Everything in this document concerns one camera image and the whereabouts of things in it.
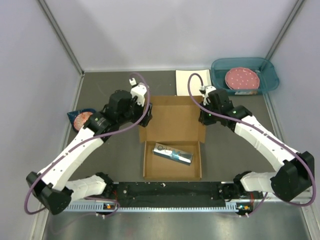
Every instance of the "plastic bin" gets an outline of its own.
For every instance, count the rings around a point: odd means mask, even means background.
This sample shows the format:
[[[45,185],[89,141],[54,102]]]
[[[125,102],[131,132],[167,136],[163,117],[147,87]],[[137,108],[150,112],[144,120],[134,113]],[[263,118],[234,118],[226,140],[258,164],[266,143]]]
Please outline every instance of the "plastic bin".
[[[225,81],[227,72],[233,68],[248,68],[254,71],[259,79],[258,89],[230,89]],[[279,78],[274,65],[261,57],[221,58],[211,66],[212,85],[217,89],[226,89],[229,95],[261,95],[275,90],[279,86]]]

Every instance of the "notepad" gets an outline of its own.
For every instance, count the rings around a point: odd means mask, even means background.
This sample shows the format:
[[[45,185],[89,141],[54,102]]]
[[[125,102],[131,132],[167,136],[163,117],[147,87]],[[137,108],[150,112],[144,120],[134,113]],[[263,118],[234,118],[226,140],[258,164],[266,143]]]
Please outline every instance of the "notepad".
[[[177,96],[189,96],[188,93],[188,79],[191,74],[197,73],[201,76],[204,86],[211,86],[210,70],[176,70],[175,71],[175,84],[176,84],[176,95]],[[201,82],[195,75],[191,79],[190,90],[193,96],[201,96],[199,89]]]

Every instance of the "red polka dot object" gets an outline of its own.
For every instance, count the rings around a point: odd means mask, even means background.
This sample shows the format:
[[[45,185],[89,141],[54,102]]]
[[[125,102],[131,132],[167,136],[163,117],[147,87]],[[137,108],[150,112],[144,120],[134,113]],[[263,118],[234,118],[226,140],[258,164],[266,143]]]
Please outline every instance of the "red polka dot object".
[[[92,115],[92,112],[85,111],[80,113],[78,116],[76,116],[73,126],[77,131],[80,131],[80,129],[83,127],[85,122],[89,119],[89,117]]]
[[[225,75],[225,83],[230,89],[257,89],[260,86],[258,75],[249,68],[232,68]]]

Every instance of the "box flap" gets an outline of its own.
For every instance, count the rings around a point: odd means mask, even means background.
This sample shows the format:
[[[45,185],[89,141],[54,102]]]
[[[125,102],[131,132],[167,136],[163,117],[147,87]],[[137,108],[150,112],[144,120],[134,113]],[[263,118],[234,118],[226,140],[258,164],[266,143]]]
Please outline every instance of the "box flap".
[[[196,96],[197,102],[203,100]],[[152,120],[139,127],[140,141],[205,142],[206,127],[199,122],[200,108],[189,96],[152,96]]]

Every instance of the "open cardboard box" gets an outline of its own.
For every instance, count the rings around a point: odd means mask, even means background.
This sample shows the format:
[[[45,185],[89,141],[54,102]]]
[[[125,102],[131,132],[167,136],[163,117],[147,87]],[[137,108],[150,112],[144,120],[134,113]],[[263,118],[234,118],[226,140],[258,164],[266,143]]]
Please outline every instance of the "open cardboard box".
[[[195,97],[198,102],[203,98]],[[152,120],[139,128],[145,142],[143,177],[153,181],[198,181],[202,178],[200,142],[205,142],[206,127],[199,122],[200,108],[189,96],[152,96]],[[161,156],[152,150],[156,143],[193,153],[191,165]]]

